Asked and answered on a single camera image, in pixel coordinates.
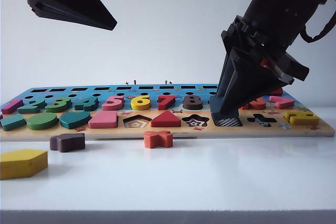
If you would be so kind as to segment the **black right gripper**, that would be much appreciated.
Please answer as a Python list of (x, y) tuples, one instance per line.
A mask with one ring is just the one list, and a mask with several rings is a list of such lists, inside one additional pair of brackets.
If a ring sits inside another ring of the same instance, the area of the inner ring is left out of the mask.
[(243, 17), (237, 16), (222, 33), (226, 49), (216, 98), (221, 113), (231, 113), (248, 102), (303, 81), (309, 69), (286, 50), (301, 36), (308, 43), (328, 33), (307, 34), (306, 23), (327, 0), (252, 0)]

